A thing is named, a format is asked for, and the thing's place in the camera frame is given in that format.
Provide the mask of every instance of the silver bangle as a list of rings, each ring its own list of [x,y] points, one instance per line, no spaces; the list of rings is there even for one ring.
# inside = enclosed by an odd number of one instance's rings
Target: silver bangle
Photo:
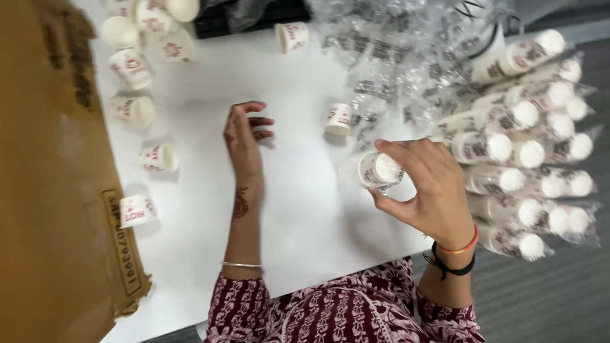
[[[231,263],[226,261],[220,261],[222,265],[228,265],[230,267],[244,267],[244,268],[261,268],[260,264],[243,264],[243,263]]]

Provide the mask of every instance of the floral print sleeve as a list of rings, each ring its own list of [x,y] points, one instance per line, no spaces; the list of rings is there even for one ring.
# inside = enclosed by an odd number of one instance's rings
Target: floral print sleeve
[[[262,279],[218,276],[204,343],[260,342],[266,335],[269,292]]]
[[[437,305],[417,292],[417,311],[422,329],[439,342],[484,343],[475,320],[475,307],[447,308]]]

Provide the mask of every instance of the floor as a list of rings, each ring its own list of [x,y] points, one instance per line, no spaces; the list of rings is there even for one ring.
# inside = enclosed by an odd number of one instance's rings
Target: floor
[[[578,123],[579,130],[597,123],[610,126],[610,40],[578,46],[585,52],[583,83],[599,88],[587,102],[597,114]],[[591,200],[610,204],[610,134],[595,142],[593,155],[579,168],[597,182]],[[555,256],[525,262],[478,250],[473,293],[484,337],[493,343],[610,342],[610,211],[597,216],[602,248],[571,245],[549,237]],[[414,256],[414,272],[425,261]],[[195,327],[146,343],[196,343]]]

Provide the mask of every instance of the brown cardboard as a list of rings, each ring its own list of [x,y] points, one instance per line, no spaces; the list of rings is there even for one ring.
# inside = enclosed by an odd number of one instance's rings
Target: brown cardboard
[[[93,29],[63,0],[0,11],[0,337],[97,343],[151,283],[97,95]]]

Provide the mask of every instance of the red string bracelet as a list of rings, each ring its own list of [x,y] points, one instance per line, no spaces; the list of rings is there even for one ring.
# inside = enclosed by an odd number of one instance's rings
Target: red string bracelet
[[[468,250],[469,250],[469,249],[471,249],[472,247],[474,247],[474,246],[475,246],[475,244],[476,244],[476,241],[477,241],[478,239],[479,239],[479,229],[478,229],[478,228],[476,227],[476,225],[475,225],[475,236],[474,236],[474,238],[472,239],[472,241],[471,241],[470,243],[468,243],[468,245],[466,245],[466,247],[465,247],[465,248],[460,249],[460,250],[447,250],[447,249],[445,249],[445,248],[441,247],[441,246],[440,246],[440,245],[438,245],[438,244],[436,245],[436,247],[437,247],[437,248],[439,248],[439,249],[441,249],[441,250],[442,250],[444,253],[448,253],[448,254],[454,254],[454,255],[455,255],[455,254],[461,254],[461,253],[463,253],[463,252],[465,252],[465,251],[468,251]]]

